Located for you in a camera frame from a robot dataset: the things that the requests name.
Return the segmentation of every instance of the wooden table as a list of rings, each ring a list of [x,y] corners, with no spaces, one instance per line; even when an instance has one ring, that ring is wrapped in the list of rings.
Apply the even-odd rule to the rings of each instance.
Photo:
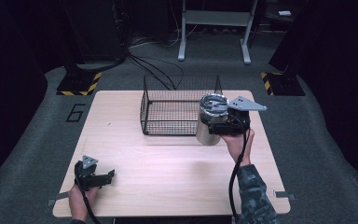
[[[112,184],[98,194],[93,212],[97,217],[166,217],[231,215],[228,182],[234,161],[223,140],[201,145],[195,136],[143,135],[140,123],[142,91],[98,91],[79,137],[60,192],[74,184],[74,166],[83,155],[98,159],[96,175],[116,170]],[[249,91],[223,91],[228,99]],[[254,163],[267,184],[267,195],[279,214],[289,212],[284,191],[258,112],[251,111],[255,130]],[[234,198],[241,211],[237,180]],[[58,200],[56,217],[71,216],[68,199]]]

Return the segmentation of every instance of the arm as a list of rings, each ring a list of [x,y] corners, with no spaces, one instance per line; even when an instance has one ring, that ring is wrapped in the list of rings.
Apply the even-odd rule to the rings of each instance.
[[[91,188],[86,191],[86,197],[89,199],[89,205],[92,206],[95,202],[99,188]],[[85,224],[89,212],[83,201],[83,195],[77,185],[73,185],[68,192],[69,207],[71,208],[72,221],[71,224]]]
[[[277,214],[266,195],[267,186],[251,164],[250,154],[255,132],[251,129],[247,133],[248,142],[240,169],[237,173],[241,196],[241,223],[280,223]],[[227,143],[228,152],[234,161],[242,152],[243,135],[222,136]]]

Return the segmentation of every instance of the black speaker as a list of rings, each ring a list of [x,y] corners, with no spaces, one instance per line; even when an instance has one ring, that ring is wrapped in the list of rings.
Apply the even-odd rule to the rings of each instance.
[[[63,0],[85,63],[125,58],[129,25],[122,0]]]

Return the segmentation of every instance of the gray carpet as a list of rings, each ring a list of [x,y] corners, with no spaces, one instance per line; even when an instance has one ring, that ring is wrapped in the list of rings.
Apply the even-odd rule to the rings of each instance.
[[[179,43],[172,47],[146,44],[130,49],[169,76],[218,75],[223,90],[248,90],[268,107],[260,112],[282,182],[294,194],[283,223],[358,223],[358,174],[343,158],[324,125],[324,116],[312,92],[299,79],[306,96],[268,96],[261,72],[276,72],[269,59],[282,39],[257,34],[250,49],[252,64],[241,58],[240,36],[199,36],[188,40],[186,60],[177,61]],[[87,67],[99,64],[88,64]],[[76,147],[94,94],[59,96],[56,88],[63,68],[46,73],[48,91],[21,140],[0,169],[0,223],[68,223],[56,218],[47,200],[54,197]],[[129,60],[103,72],[96,91],[142,90],[147,73]],[[74,104],[79,122],[65,122]],[[111,217],[100,218],[111,223]],[[170,223],[182,223],[171,218]]]

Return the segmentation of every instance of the white stand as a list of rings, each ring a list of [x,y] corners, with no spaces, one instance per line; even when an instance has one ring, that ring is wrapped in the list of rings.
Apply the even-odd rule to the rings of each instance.
[[[186,10],[186,0],[182,5],[182,40],[179,48],[178,61],[185,59],[186,52],[186,24],[204,24],[204,25],[228,25],[246,27],[245,36],[241,39],[241,49],[243,62],[251,63],[248,50],[248,39],[251,32],[253,19],[255,16],[255,7],[257,0],[254,0],[250,12],[225,12],[225,11],[199,11]]]

